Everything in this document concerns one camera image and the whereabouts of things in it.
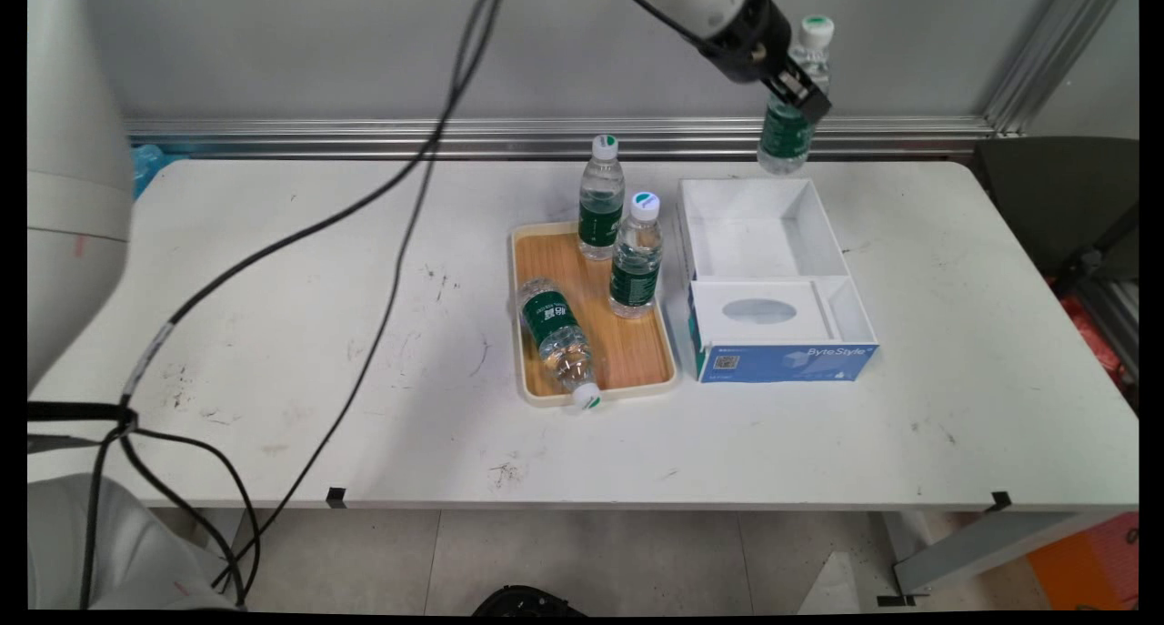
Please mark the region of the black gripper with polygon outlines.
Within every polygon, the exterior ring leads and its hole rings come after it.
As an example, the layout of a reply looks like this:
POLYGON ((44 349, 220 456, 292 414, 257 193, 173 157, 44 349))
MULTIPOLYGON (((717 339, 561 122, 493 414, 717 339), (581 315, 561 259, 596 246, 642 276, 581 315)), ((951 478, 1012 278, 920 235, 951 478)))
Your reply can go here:
POLYGON ((730 81, 764 83, 807 123, 818 125, 832 108, 830 86, 810 86, 802 68, 786 66, 790 42, 792 24, 773 0, 744 0, 721 31, 701 42, 698 52, 730 81))

